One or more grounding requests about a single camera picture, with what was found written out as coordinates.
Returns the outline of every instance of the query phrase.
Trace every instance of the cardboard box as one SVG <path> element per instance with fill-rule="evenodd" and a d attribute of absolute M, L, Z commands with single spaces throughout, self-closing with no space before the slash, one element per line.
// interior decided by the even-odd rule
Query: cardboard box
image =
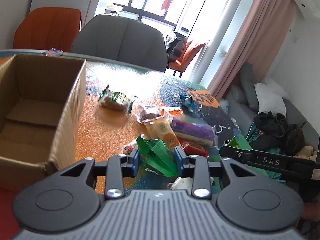
<path fill-rule="evenodd" d="M 20 190 L 74 162 L 86 61 L 15 55 L 0 66 L 0 187 Z"/>

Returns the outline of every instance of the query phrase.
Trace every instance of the beige cloth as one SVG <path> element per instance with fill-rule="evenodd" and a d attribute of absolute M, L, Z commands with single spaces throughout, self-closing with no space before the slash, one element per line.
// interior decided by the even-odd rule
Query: beige cloth
<path fill-rule="evenodd" d="M 316 162 L 317 152 L 314 151 L 312 146 L 305 146 L 294 157 Z"/>
<path fill-rule="evenodd" d="M 261 82 L 284 42 L 297 4 L 294 0 L 253 0 L 227 55 L 208 86 L 216 99 L 228 89 L 242 64 L 253 64 L 255 82 Z"/>

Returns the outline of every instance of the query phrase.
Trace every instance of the orange chair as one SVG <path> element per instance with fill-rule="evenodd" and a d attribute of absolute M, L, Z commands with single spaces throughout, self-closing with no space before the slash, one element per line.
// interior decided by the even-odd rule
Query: orange chair
<path fill-rule="evenodd" d="M 71 52 L 71 45 L 80 30 L 81 12 L 71 8 L 38 8 L 18 27 L 14 49 L 62 49 Z"/>
<path fill-rule="evenodd" d="M 179 71 L 179 77 L 181 77 L 182 73 L 185 72 L 187 66 L 204 46 L 205 43 L 194 43 L 193 41 L 191 41 L 190 43 L 187 42 L 186 49 L 182 53 L 181 57 L 178 58 L 175 62 L 169 63 L 168 68 L 174 70 L 173 75 L 175 75 L 176 72 Z"/>

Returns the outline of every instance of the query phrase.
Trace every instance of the purple candy wrapper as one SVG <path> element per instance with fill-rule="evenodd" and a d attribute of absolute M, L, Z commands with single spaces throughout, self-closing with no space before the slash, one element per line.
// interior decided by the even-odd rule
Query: purple candy wrapper
<path fill-rule="evenodd" d="M 211 141 L 214 140 L 214 133 L 211 126 L 208 124 L 187 123 L 173 118 L 171 128 L 175 132 L 180 132 Z"/>

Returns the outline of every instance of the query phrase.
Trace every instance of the orange sticker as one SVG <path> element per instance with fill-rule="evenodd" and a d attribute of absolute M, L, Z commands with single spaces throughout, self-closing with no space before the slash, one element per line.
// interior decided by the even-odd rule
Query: orange sticker
<path fill-rule="evenodd" d="M 204 106 L 211 106 L 218 108 L 219 102 L 209 93 L 207 90 L 189 90 L 188 94 L 192 96 L 192 99 Z"/>
<path fill-rule="evenodd" d="M 163 136 L 162 140 L 165 142 L 165 144 L 170 150 L 179 145 L 178 139 L 172 133 L 166 133 Z"/>

